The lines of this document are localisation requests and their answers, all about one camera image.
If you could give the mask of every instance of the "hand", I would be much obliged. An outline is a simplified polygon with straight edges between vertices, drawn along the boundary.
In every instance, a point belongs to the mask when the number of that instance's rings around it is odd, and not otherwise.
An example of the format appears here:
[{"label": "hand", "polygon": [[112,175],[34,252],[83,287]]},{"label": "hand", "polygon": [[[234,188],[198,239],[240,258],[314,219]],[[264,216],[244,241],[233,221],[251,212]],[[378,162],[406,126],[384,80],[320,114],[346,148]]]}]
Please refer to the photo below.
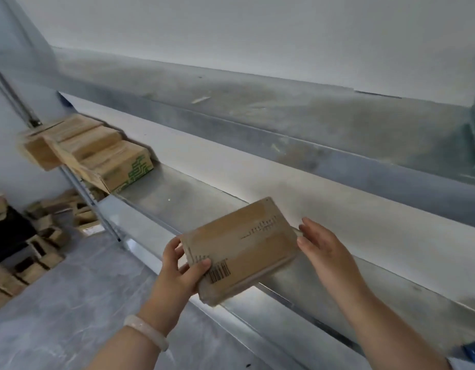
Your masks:
[{"label": "hand", "polygon": [[160,274],[149,299],[137,314],[164,336],[176,326],[185,305],[197,291],[198,281],[211,266],[207,258],[192,267],[186,263],[178,269],[177,262],[184,255],[180,243],[181,240],[176,236],[166,245]]},{"label": "hand", "polygon": [[335,234],[304,217],[299,248],[313,264],[318,278],[341,308],[371,295],[354,258]]}]

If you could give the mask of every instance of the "left hand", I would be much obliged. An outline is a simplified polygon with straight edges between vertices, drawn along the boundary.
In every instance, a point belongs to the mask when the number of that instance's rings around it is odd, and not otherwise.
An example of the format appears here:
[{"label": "left hand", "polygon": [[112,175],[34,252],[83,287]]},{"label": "left hand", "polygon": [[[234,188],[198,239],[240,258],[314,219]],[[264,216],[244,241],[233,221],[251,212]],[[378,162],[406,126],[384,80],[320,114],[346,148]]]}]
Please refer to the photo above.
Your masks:
[{"label": "left hand", "polygon": [[149,299],[137,314],[164,336],[176,326],[185,305],[197,291],[198,281],[211,266],[211,261],[207,258],[192,267],[186,263],[178,269],[177,262],[184,255],[180,243],[179,236],[176,236],[166,245],[160,274]]}]

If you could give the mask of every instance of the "gray floor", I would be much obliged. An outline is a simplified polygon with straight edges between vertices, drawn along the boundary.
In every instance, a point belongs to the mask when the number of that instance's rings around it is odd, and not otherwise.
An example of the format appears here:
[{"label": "gray floor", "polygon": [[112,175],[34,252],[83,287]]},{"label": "gray floor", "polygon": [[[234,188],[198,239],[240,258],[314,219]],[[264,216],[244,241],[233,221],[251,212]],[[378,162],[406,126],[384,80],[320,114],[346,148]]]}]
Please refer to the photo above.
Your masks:
[{"label": "gray floor", "polygon": [[[150,269],[106,233],[69,230],[66,260],[0,310],[0,369],[81,369],[147,297]],[[162,354],[157,370],[269,369],[193,305],[168,339],[176,364]]]}]

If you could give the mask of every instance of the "green printed pattern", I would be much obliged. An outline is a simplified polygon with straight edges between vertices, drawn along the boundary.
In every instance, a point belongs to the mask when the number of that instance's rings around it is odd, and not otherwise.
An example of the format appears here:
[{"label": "green printed pattern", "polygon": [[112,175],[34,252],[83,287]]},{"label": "green printed pattern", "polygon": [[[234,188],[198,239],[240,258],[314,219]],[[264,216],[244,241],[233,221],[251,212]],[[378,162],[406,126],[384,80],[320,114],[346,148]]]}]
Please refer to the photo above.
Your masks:
[{"label": "green printed pattern", "polygon": [[142,162],[144,159],[144,155],[136,157],[135,162],[131,164],[131,171],[128,173],[128,180],[125,180],[122,185],[116,188],[115,192],[121,191],[124,187],[129,186],[137,179],[140,179],[152,169],[152,166],[148,166],[147,162]]}]

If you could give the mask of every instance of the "right hand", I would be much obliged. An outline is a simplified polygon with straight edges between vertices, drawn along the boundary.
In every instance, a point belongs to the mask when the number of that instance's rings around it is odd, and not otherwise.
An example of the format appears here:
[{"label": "right hand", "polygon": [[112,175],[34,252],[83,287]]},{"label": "right hand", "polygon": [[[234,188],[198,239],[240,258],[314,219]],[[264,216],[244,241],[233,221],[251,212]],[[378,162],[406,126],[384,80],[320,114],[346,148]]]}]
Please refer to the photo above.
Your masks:
[{"label": "right hand", "polygon": [[354,257],[332,231],[306,217],[299,229],[304,235],[297,239],[299,248],[341,308],[371,295]]}]

